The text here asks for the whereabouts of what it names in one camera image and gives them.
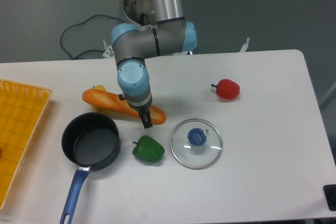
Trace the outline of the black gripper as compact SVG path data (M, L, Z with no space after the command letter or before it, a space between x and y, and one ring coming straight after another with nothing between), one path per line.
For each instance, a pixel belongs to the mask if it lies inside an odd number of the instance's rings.
M145 129L153 126L149 110L149 107L152 104L151 92L136 96L119 94L118 97L120 101L126 100L132 109L138 111L139 117Z

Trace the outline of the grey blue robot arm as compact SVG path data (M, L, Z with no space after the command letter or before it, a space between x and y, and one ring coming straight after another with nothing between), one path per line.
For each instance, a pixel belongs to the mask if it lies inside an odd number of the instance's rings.
M138 112L144 128L152 127L150 105L152 93L145 60L197 46L196 28L185 20L181 0L152 0L156 24L149 30L138 30L134 24L122 23L111 32L112 49L117 66L120 99Z

